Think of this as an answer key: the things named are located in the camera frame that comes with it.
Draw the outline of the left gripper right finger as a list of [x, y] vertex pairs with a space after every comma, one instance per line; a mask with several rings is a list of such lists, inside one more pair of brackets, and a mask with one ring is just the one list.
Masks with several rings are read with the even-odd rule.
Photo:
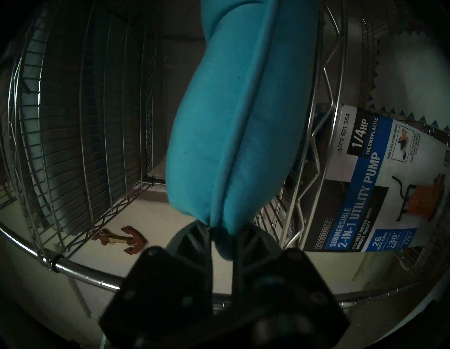
[[233, 261], [225, 348], [334, 348], [348, 330], [347, 315], [299, 249], [281, 248], [248, 223], [224, 234], [224, 257]]

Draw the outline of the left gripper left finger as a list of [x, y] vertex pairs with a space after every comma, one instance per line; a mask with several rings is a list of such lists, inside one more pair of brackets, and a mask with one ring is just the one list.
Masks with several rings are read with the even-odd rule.
[[114, 348], [138, 348], [213, 314], [209, 227], [193, 222], [143, 250], [99, 326]]

